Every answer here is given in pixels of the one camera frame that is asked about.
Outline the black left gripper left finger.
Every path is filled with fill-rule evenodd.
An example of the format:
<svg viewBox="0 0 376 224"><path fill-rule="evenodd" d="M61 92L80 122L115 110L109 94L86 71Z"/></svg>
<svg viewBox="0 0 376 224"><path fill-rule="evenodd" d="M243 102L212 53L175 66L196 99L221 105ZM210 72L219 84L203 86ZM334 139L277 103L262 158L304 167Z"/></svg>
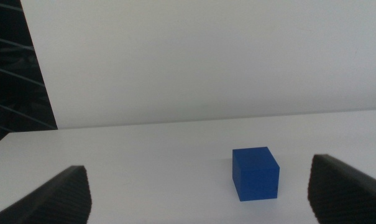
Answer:
<svg viewBox="0 0 376 224"><path fill-rule="evenodd" d="M70 166L0 211L0 224L86 224L92 199L84 166Z"/></svg>

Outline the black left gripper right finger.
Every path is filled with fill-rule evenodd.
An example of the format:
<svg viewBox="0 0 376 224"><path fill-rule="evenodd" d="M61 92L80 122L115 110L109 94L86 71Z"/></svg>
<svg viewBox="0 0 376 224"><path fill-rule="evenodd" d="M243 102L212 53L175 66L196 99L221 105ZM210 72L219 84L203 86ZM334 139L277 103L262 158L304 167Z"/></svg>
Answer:
<svg viewBox="0 0 376 224"><path fill-rule="evenodd" d="M319 223L376 223L376 179L330 155L313 156L308 200Z"/></svg>

